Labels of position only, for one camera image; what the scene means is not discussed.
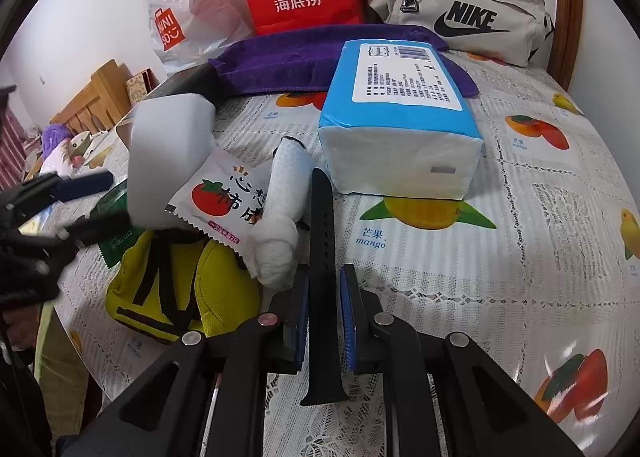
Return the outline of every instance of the beige waist bag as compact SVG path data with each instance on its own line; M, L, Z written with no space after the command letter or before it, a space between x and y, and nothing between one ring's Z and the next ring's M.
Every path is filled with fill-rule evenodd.
M553 32L544 0L369 0L385 23L424 26L452 49L524 67Z

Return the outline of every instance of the nike swoosh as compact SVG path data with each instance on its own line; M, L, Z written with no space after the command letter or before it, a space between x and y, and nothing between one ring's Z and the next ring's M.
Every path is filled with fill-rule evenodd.
M459 27L449 27L444 22L444 12L433 25L433 30L436 31L436 34L440 36L444 36L445 38L453 38L455 36L469 36L471 34L487 34L491 32L509 32L508 29L478 29L476 27L472 27L470 29L461 29Z

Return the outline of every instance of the black cable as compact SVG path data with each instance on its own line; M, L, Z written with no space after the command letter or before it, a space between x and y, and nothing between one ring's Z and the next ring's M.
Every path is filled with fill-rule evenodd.
M22 390L20 389L20 382L18 381L15 353L14 353L14 350L11 348L11 343L9 342L9 336L6 333L7 327L8 326L4 322L4 318L2 318L2 314L0 313L0 335L2 335L2 341L4 342L4 346L6 347L6 350L9 354L11 370L12 370L12 374L14 374L15 390L18 394L18 401L20 401L20 407L22 408L22 417L24 418L24 426L27 429L29 439L33 440L33 435L31 434L31 424L29 422L29 417L27 416L27 408L24 405L24 400L22 398Z

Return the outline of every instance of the white plastic bag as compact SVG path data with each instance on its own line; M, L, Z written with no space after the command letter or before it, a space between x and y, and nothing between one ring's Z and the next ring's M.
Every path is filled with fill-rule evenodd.
M146 0L154 51L168 75L219 56L251 30L226 0Z

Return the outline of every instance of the zipper pull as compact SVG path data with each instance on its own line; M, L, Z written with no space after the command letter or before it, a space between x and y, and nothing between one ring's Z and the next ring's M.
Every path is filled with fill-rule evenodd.
M417 0L402 0L402 5L400 6L400 12L418 12L420 11L420 6L418 5Z

